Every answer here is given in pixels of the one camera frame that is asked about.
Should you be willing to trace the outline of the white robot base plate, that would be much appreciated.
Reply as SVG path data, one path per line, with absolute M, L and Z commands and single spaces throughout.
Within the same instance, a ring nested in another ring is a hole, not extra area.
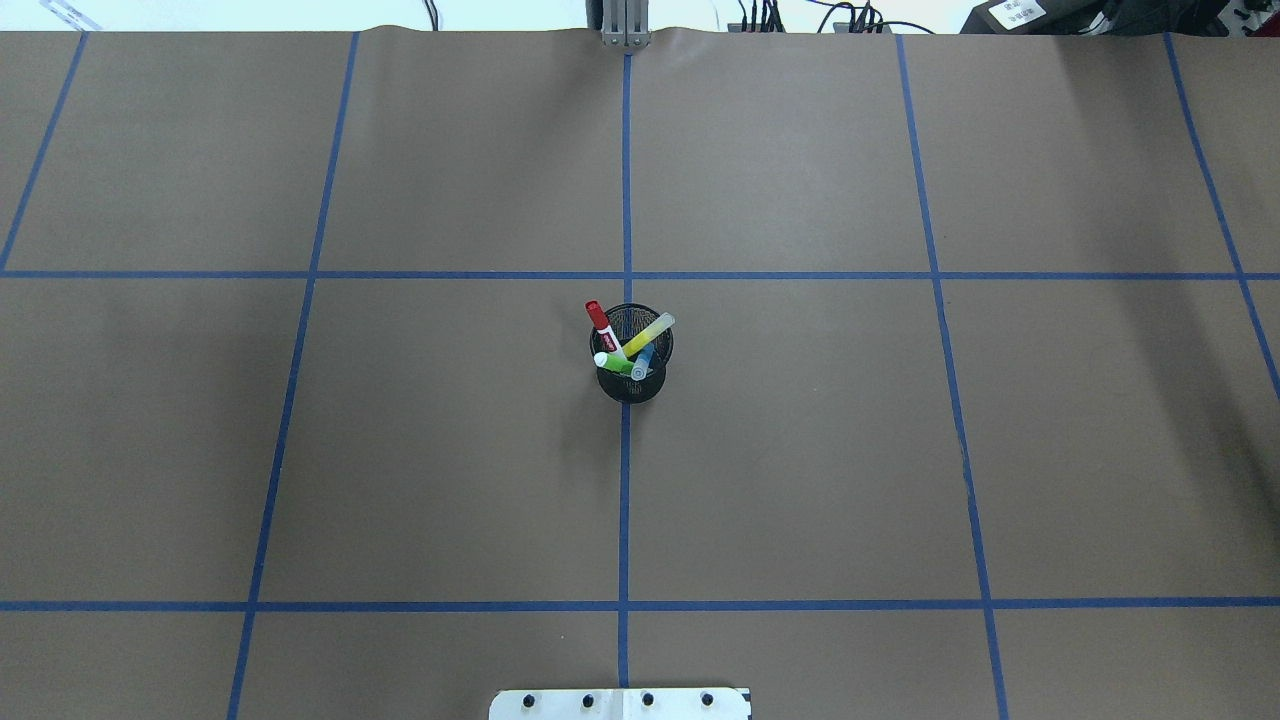
M 489 719 L 751 719 L 750 691 L 652 687 L 502 691 Z

